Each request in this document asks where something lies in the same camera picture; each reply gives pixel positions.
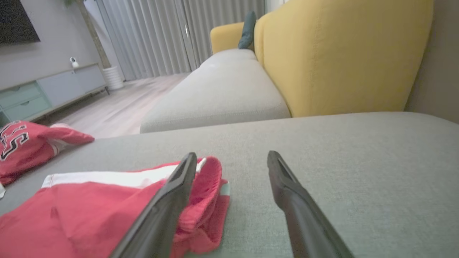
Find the gray curtain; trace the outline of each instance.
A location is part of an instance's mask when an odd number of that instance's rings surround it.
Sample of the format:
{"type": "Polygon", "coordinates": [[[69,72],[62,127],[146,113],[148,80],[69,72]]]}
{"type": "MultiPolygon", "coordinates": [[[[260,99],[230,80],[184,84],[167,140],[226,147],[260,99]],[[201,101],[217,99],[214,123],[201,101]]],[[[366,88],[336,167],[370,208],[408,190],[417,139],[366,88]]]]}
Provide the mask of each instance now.
{"type": "Polygon", "coordinates": [[[210,31],[220,25],[243,22],[249,11],[265,14],[265,0],[182,0],[191,34],[196,66],[212,55],[210,31]]]}
{"type": "Polygon", "coordinates": [[[212,55],[212,28],[265,14],[264,0],[97,3],[126,80],[191,72],[212,55]]]}
{"type": "Polygon", "coordinates": [[[99,8],[127,80],[191,71],[175,1],[102,0],[99,8]]]}

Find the dark green pillow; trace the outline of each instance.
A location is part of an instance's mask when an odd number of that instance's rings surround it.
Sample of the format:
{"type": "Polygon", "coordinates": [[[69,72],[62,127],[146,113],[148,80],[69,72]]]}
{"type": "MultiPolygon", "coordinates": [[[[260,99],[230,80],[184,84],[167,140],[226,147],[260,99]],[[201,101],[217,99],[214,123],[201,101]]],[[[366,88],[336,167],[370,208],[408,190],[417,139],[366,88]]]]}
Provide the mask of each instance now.
{"type": "Polygon", "coordinates": [[[244,27],[242,28],[242,37],[239,40],[237,47],[239,49],[247,49],[253,42],[253,34],[255,31],[255,22],[257,22],[257,16],[254,11],[247,13],[244,20],[244,27]]]}

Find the sofa armrest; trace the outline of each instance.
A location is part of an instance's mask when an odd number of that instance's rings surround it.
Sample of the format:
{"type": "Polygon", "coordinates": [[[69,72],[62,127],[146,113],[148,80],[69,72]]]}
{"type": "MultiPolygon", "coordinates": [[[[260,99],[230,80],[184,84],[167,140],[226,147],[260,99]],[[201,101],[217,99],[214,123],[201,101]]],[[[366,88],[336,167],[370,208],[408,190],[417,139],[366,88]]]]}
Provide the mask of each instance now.
{"type": "Polygon", "coordinates": [[[216,54],[223,50],[237,48],[242,36],[243,22],[218,26],[210,31],[212,53],[216,54]]]}

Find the gray sofa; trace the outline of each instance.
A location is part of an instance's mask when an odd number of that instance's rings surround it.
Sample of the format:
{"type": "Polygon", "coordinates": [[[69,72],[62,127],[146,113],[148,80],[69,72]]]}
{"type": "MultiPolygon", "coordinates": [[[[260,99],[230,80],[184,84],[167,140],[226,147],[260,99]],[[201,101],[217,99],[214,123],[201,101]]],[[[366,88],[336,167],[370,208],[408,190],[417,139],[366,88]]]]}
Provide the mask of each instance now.
{"type": "Polygon", "coordinates": [[[201,64],[143,118],[141,133],[289,118],[252,50],[227,50],[201,64]]]}
{"type": "Polygon", "coordinates": [[[0,215],[46,175],[150,168],[195,151],[222,163],[231,201],[221,246],[206,257],[291,257],[266,158],[278,151],[356,257],[459,255],[459,125],[381,112],[277,119],[100,139],[7,187],[0,215]]]}

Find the gray wall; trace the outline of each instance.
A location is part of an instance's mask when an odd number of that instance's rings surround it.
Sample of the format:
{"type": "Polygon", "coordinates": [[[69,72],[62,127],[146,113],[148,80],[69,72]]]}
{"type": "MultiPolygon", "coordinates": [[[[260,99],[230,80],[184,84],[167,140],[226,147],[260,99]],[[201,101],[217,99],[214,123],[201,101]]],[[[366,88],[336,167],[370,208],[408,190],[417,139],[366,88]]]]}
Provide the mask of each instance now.
{"type": "Polygon", "coordinates": [[[99,56],[78,8],[62,0],[21,0],[41,42],[0,46],[0,89],[99,62],[99,56]]]}
{"type": "Polygon", "coordinates": [[[458,0],[435,0],[430,40],[406,111],[459,123],[458,0]]]}

